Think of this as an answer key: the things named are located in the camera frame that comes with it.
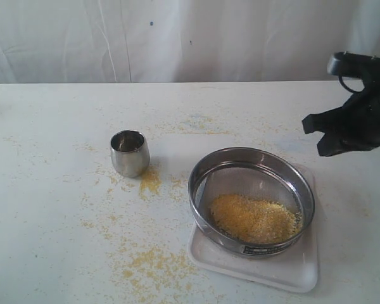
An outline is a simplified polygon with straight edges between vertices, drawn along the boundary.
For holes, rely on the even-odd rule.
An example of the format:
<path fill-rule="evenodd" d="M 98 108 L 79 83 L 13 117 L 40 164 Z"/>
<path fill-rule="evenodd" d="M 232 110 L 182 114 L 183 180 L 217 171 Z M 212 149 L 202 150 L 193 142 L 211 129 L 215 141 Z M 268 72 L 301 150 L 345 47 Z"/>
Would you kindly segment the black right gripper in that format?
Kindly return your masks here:
<path fill-rule="evenodd" d="M 380 147 L 380 79 L 366 76 L 362 82 L 361 91 L 354 91 L 342 82 L 341 85 L 352 93 L 343 106 L 309 114 L 302 120 L 304 133 L 324 133 L 317 143 L 319 156 L 331 157 Z"/>

